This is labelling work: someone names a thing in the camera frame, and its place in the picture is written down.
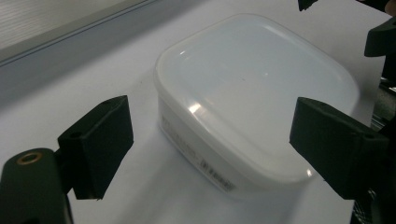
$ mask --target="white plastic container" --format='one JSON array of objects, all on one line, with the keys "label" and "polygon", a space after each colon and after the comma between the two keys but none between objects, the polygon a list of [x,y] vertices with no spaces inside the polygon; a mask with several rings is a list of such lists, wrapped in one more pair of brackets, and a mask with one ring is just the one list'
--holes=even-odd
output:
[{"label": "white plastic container", "polygon": [[359,98],[351,75],[332,58],[246,14],[166,50],[154,82],[168,138],[216,186],[239,196],[316,173],[289,144],[298,96],[347,114]]}]

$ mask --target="white surface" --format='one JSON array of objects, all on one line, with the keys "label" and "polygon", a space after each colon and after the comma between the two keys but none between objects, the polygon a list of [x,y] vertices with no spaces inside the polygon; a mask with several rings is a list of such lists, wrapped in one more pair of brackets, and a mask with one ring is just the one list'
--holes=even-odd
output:
[{"label": "white surface", "polygon": [[0,65],[148,2],[0,0]]},{"label": "white surface", "polygon": [[166,48],[248,12],[268,17],[329,53],[356,79],[355,118],[368,123],[383,59],[364,58],[367,32],[389,17],[360,3],[321,0],[159,0],[0,67],[0,163],[56,138],[98,103],[128,94],[135,143],[100,201],[71,199],[76,223],[348,223],[351,202],[321,179],[295,191],[237,201],[214,188],[158,128],[152,84]]},{"label": "white surface", "polygon": [[[170,109],[179,117],[163,114],[169,122],[163,128],[182,152],[199,155],[191,161],[198,169],[204,171],[204,161],[225,183],[231,181],[230,193],[279,188],[315,173],[289,144],[298,96],[347,114],[359,99],[356,83],[340,64],[251,14],[233,16],[168,49],[157,62],[154,83],[169,105],[162,112]],[[193,136],[177,128],[178,120]],[[194,138],[204,142],[196,146]]]}]

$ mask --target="container lid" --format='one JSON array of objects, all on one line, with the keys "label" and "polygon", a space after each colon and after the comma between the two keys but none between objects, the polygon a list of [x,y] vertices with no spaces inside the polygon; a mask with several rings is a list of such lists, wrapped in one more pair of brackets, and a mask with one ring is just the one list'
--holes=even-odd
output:
[{"label": "container lid", "polygon": [[359,98],[340,64],[279,24],[247,14],[166,50],[154,80],[197,135],[263,185],[300,182],[315,172],[289,144],[297,97],[347,114]]}]

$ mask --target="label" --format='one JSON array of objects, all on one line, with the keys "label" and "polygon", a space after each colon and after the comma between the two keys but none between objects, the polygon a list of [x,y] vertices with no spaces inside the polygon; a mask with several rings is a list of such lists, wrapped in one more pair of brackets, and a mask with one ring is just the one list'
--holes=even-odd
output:
[{"label": "label", "polygon": [[207,161],[205,161],[200,154],[192,149],[192,147],[190,147],[190,145],[184,141],[180,135],[178,135],[170,122],[164,116],[162,116],[162,124],[165,132],[177,145],[177,148],[187,158],[187,160],[194,164],[195,167],[202,171],[209,179],[211,179],[224,191],[229,192],[235,189],[235,185],[230,180],[215,171],[215,169]]}]

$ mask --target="white table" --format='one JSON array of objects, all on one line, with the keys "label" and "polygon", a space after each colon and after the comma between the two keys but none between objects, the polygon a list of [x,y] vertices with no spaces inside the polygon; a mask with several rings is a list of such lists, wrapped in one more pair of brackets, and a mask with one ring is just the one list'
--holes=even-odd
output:
[{"label": "white table", "polygon": [[0,67],[0,164],[56,138],[100,102],[130,101],[134,146],[102,201],[76,201],[78,223],[348,223],[352,202],[322,178],[254,200],[220,192],[174,149],[158,127],[152,73],[179,40],[238,13],[274,20],[330,54],[356,78],[353,117],[368,124],[383,58],[364,58],[367,32],[389,16],[355,1],[158,0]]}]

